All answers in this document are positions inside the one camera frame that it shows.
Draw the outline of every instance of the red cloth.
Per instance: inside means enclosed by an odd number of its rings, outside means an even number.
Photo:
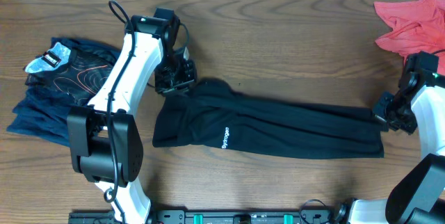
[[[393,31],[375,43],[385,50],[409,54],[445,49],[445,0],[418,0],[400,3],[375,2],[378,16]],[[445,53],[438,54],[438,73],[445,74]]]

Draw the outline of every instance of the wooden table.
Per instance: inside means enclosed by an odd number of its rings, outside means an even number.
[[[6,133],[24,97],[22,68],[51,36],[122,46],[123,25],[108,0],[0,0],[0,221],[66,223],[80,209],[109,209],[102,192],[72,170],[70,151]],[[374,40],[389,32],[374,1],[118,0],[130,14],[172,8],[191,32],[200,77],[294,102],[373,106],[397,90],[402,60]],[[148,88],[136,122],[144,142],[140,180],[156,207],[293,209],[354,196],[386,198],[419,162],[419,136],[383,133],[384,159],[304,160],[187,146],[153,148],[163,98]]]

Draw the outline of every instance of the pile of clothes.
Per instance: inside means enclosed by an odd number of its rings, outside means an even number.
[[[110,74],[120,50],[82,39],[52,38],[51,47],[25,68],[26,97],[7,131],[69,146],[67,115],[86,106]]]

